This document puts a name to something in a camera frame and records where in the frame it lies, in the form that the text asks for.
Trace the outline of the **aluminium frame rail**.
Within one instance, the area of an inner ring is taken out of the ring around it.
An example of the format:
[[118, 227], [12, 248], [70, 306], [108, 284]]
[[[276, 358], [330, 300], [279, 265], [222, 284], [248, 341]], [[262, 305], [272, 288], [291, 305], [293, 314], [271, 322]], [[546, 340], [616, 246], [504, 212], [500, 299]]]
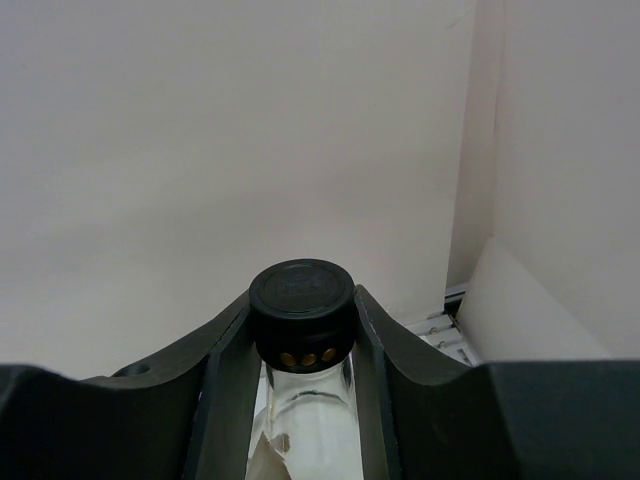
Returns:
[[408, 330], [449, 358], [469, 367], [481, 361], [462, 333], [457, 314], [468, 290], [468, 283], [448, 288], [443, 310], [408, 326]]

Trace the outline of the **black-capped dark sauce bottle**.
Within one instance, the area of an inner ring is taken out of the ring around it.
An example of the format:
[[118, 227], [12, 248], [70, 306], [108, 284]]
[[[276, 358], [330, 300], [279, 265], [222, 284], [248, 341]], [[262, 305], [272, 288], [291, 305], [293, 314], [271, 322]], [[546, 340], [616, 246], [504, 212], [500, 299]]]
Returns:
[[317, 259], [276, 264], [251, 283], [248, 323], [267, 388], [246, 478], [363, 478], [354, 296], [351, 276]]

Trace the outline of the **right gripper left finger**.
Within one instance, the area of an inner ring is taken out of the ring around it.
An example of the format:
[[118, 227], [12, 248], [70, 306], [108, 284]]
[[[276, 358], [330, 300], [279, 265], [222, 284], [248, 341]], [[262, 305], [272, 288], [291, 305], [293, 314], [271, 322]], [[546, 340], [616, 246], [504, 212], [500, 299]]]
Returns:
[[5, 479], [241, 479], [260, 361], [241, 296], [110, 377], [1, 369]]

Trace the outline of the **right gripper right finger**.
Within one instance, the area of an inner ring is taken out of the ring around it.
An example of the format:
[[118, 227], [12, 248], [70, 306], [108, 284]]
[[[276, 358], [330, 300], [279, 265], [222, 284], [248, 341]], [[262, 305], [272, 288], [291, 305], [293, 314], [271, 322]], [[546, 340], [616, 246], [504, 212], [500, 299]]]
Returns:
[[468, 367], [355, 293], [353, 353], [368, 479], [635, 479], [635, 361]]

